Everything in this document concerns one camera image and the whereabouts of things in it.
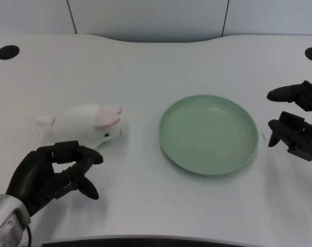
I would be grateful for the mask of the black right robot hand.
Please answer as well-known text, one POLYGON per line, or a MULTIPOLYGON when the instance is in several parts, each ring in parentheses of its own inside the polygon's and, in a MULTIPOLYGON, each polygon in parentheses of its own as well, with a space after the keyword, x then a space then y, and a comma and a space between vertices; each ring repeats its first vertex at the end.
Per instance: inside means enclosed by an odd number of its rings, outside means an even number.
MULTIPOLYGON (((274 102, 294 102, 306 112, 312 112, 312 84, 304 81, 301 84, 279 87, 267 94, 267 99, 274 102)), ((274 147, 280 141, 287 145, 287 152, 312 161, 312 125, 304 118, 283 111, 279 119, 268 122, 272 133, 268 143, 274 147)))

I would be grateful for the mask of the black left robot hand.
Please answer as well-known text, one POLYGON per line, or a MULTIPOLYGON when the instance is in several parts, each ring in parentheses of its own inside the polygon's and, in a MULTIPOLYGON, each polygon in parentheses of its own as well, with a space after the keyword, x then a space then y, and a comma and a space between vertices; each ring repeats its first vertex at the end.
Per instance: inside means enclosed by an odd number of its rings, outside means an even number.
POLYGON ((85 174, 102 163, 100 153, 76 140, 40 147, 21 161, 6 194, 23 202, 30 216, 73 190, 97 200, 98 191, 85 174))

